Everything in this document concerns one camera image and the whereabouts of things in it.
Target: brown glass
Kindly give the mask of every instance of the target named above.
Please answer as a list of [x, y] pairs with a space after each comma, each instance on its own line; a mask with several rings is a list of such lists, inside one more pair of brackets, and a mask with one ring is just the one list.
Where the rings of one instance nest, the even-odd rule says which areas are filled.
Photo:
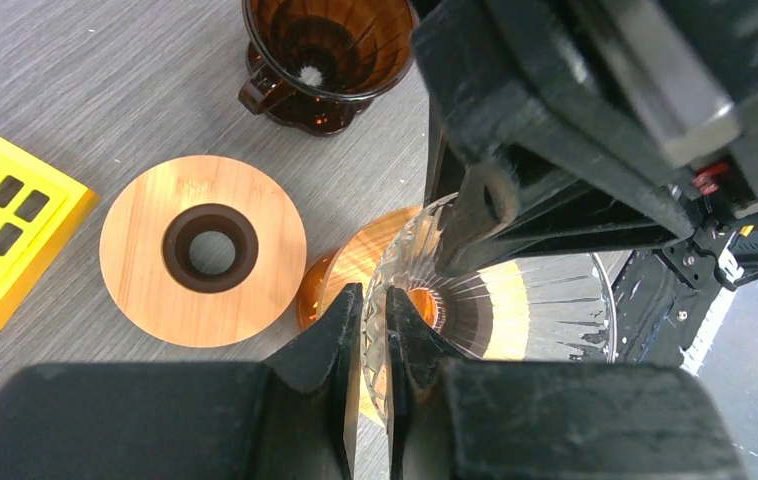
[[411, 66], [407, 0], [244, 0], [252, 113], [315, 135], [338, 133]]

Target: gray wooden table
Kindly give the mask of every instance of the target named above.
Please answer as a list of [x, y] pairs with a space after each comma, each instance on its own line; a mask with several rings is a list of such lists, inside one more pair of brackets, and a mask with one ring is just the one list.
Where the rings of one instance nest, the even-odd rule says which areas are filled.
[[[240, 3], [0, 0], [0, 135], [102, 195], [0, 332], [0, 386], [38, 362], [258, 360], [296, 335], [291, 309], [246, 342], [193, 350], [146, 335], [117, 310], [99, 273], [100, 228], [118, 192], [153, 165], [216, 154], [260, 168], [302, 215], [309, 260], [420, 201], [427, 99], [418, 73], [337, 137], [279, 127], [237, 100], [247, 77]], [[359, 435], [357, 477], [386, 478], [382, 429], [362, 421]]]

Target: square hole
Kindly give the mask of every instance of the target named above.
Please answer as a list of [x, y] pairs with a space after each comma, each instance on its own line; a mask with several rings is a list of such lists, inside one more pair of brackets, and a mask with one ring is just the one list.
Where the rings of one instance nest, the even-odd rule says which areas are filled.
[[22, 234], [22, 230], [10, 223], [3, 225], [0, 229], [0, 256], [8, 253]]
[[5, 177], [0, 183], [0, 207], [7, 207], [22, 188], [23, 182], [11, 176]]
[[23, 204], [17, 208], [15, 214], [23, 220], [31, 222], [37, 218], [37, 215], [43, 210], [43, 207], [45, 207], [47, 203], [49, 203], [49, 197], [37, 190], [32, 190], [32, 193], [30, 193], [29, 196], [26, 197], [26, 200], [23, 201]]

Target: wooden disc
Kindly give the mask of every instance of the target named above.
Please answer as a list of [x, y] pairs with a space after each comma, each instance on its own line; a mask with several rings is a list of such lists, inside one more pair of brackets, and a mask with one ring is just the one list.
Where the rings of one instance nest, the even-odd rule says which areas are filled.
[[[391, 240], [411, 220], [420, 207], [406, 207], [382, 215], [364, 226], [346, 243], [332, 258], [326, 276], [320, 287], [317, 300], [317, 316], [329, 308], [341, 289], [348, 283], [361, 283], [367, 289], [370, 277], [376, 270], [376, 265], [382, 258], [382, 253], [388, 248]], [[359, 375], [361, 389], [359, 391], [359, 412], [378, 425], [384, 425], [364, 383], [364, 376]]]
[[[226, 235], [235, 261], [217, 275], [190, 265], [201, 232]], [[188, 347], [229, 345], [260, 332], [288, 307], [306, 260], [291, 199], [243, 162], [182, 157], [148, 170], [111, 206], [99, 245], [111, 298], [145, 332]]]

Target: yellow plastic crate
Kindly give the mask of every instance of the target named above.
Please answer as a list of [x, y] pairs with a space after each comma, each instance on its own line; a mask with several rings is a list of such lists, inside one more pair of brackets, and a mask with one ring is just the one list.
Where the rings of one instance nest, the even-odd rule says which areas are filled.
[[0, 137], [0, 329], [98, 200]]

